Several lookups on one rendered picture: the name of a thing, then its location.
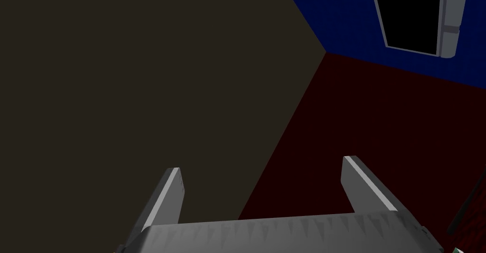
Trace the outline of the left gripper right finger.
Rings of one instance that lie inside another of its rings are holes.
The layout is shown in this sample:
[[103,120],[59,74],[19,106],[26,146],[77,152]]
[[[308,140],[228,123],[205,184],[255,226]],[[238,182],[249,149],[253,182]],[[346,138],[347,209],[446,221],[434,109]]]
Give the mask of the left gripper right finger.
[[386,187],[357,156],[344,156],[340,182],[356,213],[397,211]]

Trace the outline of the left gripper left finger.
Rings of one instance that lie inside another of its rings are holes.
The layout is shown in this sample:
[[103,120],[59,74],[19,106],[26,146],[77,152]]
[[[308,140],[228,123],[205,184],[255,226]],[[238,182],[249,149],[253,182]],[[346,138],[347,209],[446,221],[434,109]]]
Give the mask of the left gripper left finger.
[[180,168],[168,168],[150,196],[131,235],[152,225],[177,224],[185,195]]

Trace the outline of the grey framed black window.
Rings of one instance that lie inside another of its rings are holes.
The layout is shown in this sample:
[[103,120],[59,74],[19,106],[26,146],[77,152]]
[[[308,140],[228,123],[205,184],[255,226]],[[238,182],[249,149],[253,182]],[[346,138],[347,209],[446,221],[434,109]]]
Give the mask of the grey framed black window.
[[374,0],[388,48],[441,58],[456,55],[466,0]]

